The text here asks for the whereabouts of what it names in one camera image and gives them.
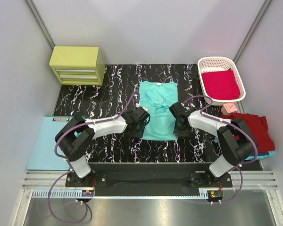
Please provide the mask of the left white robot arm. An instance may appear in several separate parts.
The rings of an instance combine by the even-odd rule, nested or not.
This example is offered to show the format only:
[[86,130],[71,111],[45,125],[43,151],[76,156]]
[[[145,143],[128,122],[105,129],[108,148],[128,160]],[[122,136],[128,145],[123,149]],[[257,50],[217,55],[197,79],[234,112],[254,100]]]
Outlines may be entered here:
[[69,162],[70,169],[76,174],[81,186],[92,182],[91,168],[85,158],[85,152],[92,140],[110,134],[127,133],[142,138],[150,114],[146,107],[137,107],[135,111],[122,112],[108,118],[87,120],[74,116],[55,136],[55,152],[60,149]]

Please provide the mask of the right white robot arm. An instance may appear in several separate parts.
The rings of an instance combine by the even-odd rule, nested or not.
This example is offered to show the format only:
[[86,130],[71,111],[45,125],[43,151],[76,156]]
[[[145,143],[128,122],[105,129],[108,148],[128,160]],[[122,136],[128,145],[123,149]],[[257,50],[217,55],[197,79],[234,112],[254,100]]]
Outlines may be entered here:
[[207,185],[217,186],[225,173],[244,164],[251,155],[254,156],[253,159],[257,158],[257,142],[243,119],[222,119],[202,110],[185,108],[180,102],[171,105],[169,111],[175,118],[175,136],[188,136],[190,130],[195,128],[217,138],[221,155],[211,163],[209,172],[204,176]]

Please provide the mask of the teal t shirt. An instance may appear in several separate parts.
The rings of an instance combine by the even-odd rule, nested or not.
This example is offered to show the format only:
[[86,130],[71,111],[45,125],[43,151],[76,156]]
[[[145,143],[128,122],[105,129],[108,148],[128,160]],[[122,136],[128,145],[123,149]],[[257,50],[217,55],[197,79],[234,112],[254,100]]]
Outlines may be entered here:
[[175,117],[169,107],[178,102],[177,83],[142,81],[139,86],[139,103],[148,109],[150,122],[145,126],[143,140],[174,141]]

